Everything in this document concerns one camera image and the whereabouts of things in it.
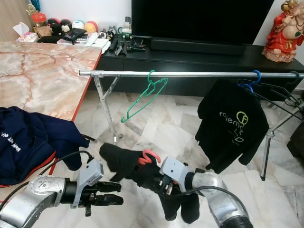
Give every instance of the clothes rack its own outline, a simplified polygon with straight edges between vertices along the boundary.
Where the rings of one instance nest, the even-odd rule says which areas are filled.
[[[114,128],[114,124],[112,121],[111,113],[109,110],[109,106],[107,104],[106,98],[110,95],[113,91],[113,88],[117,84],[119,78],[123,77],[147,77],[149,72],[137,72],[137,71],[103,71],[103,70],[91,70],[85,71],[80,70],[80,76],[90,76],[94,79],[100,102],[103,105],[106,118],[109,123],[109,127],[111,130],[111,134],[113,137],[113,143],[117,143],[117,138],[121,138],[121,134],[117,134]],[[261,73],[262,78],[295,78],[295,74],[293,73]],[[300,78],[304,78],[304,74],[299,74]],[[104,92],[101,82],[99,78],[103,77],[115,77],[114,81],[110,85],[109,89]],[[151,74],[153,77],[206,77],[206,78],[229,78],[229,79],[241,79],[241,78],[253,78],[256,77],[257,74],[254,72],[153,72]],[[300,108],[304,107],[304,102],[299,105]],[[300,111],[299,107],[296,107],[291,113],[296,114]],[[279,121],[274,127],[269,129],[268,133],[266,134],[266,144],[264,149],[264,157],[263,157],[263,165],[261,170],[261,179],[264,181],[266,178],[266,169],[268,163],[268,156],[269,156],[269,149],[270,149],[270,142],[271,139],[274,137],[274,131],[286,123],[291,117],[292,114],[288,114],[285,118]]]

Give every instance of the white wall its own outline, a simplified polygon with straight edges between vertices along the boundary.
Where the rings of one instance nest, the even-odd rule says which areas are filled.
[[[275,17],[282,13],[281,11],[281,4],[283,3],[283,0],[275,0],[258,35],[256,36],[256,39],[254,41],[254,45],[265,45],[267,42],[267,36],[273,26],[273,21]],[[304,43],[301,46],[297,46],[297,54],[296,59],[304,65]],[[297,86],[297,89],[303,89],[304,90],[304,80]]]
[[[47,18],[70,21],[89,20],[116,22],[122,26],[124,18],[131,16],[131,0],[40,0],[41,12]]]
[[[281,4],[284,0],[275,0],[255,41],[255,45],[264,45],[267,42],[274,18],[281,14]],[[80,19],[98,22],[116,22],[122,26],[125,16],[131,16],[132,0],[40,0],[41,11],[47,18]],[[296,59],[304,65],[304,44],[297,48]],[[304,80],[298,86],[304,89]]]

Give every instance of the red trim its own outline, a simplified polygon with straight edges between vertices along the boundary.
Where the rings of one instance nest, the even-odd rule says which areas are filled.
[[[24,180],[26,180],[30,175],[33,174],[33,172],[35,172],[36,170],[42,168],[43,166],[46,166],[47,164],[49,164],[55,157],[55,154],[56,154],[56,151],[54,153],[52,153],[51,156],[49,156],[48,159],[46,159],[41,165],[37,166],[36,168],[34,168],[27,176]],[[5,188],[5,187],[9,187],[11,185],[0,185],[0,188]]]
[[[99,56],[98,56],[98,58],[97,58],[97,61],[96,61],[96,63],[95,63],[95,66],[94,66],[93,70],[96,69],[97,64],[98,64],[98,62],[99,62],[99,60],[100,60],[100,58],[101,58],[101,55],[102,55],[102,50],[100,51],[100,54],[99,54]],[[81,98],[80,98],[80,101],[79,101],[79,103],[78,103],[78,105],[77,105],[76,111],[74,112],[74,115],[73,115],[73,118],[72,118],[72,121],[73,121],[73,122],[74,122],[74,120],[75,120],[75,118],[76,118],[76,115],[77,115],[79,109],[80,109],[80,106],[81,106],[81,104],[82,104],[82,101],[83,101],[83,99],[84,99],[84,97],[85,97],[85,95],[86,95],[86,91],[87,91],[87,89],[88,89],[88,87],[89,87],[89,85],[90,85],[91,79],[92,79],[92,78],[90,77],[90,78],[89,78],[89,81],[88,81],[87,84],[86,84],[85,90],[84,90],[84,92],[82,93],[82,96],[81,96]]]

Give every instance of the red statue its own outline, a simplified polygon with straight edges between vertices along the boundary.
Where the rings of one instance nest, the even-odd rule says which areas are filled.
[[[296,45],[304,41],[304,0],[285,1],[281,9],[284,13],[275,18],[262,54],[272,61],[289,63],[295,58]]]

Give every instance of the black t-shirt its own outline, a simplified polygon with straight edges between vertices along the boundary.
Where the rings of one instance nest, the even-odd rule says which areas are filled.
[[[247,165],[256,153],[269,126],[260,101],[250,92],[227,80],[218,80],[198,108],[202,119],[195,136],[210,164],[222,172],[241,154]]]

